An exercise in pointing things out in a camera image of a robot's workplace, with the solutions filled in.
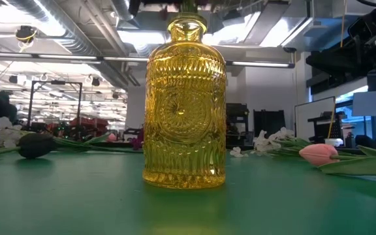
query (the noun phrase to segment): embossed glass pattern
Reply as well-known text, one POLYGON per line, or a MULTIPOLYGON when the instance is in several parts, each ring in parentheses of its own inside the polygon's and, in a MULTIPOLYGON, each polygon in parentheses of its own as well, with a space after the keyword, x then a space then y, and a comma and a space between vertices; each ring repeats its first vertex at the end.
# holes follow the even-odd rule
POLYGON ((168 30, 172 41, 148 62, 143 178, 160 187, 215 187, 225 181, 225 62, 201 43, 201 16, 181 13, 168 30))

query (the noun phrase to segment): glass bottle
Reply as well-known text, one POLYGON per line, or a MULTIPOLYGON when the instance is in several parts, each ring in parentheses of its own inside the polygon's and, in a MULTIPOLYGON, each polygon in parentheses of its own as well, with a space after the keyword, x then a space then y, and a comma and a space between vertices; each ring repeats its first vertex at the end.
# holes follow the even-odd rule
POLYGON ((206 21, 180 13, 169 24, 171 41, 148 61, 143 178, 177 189, 225 181, 226 67, 201 43, 206 21))

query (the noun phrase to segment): bottle neck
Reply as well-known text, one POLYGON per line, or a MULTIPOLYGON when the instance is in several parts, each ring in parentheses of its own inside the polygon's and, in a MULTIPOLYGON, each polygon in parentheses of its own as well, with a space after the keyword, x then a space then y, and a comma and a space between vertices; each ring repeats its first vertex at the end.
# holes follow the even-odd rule
POLYGON ((177 22, 170 28, 172 42, 191 41, 201 42, 204 30, 194 21, 177 22))

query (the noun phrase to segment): green tabletop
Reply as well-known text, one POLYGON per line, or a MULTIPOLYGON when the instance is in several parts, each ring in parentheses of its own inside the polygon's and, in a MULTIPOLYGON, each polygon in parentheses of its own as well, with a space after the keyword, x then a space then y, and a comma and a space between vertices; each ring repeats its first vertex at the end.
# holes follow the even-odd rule
POLYGON ((376 235, 376 181, 304 161, 227 157, 224 186, 142 181, 143 155, 54 153, 0 161, 0 234, 376 235))

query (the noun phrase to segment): green table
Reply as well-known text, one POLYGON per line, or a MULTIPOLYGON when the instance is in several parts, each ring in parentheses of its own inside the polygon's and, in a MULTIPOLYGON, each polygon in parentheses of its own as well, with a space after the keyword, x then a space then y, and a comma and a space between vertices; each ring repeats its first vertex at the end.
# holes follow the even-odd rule
POLYGON ((376 235, 376 181, 303 161, 227 157, 224 186, 142 181, 141 154, 54 153, 0 161, 0 234, 376 235))

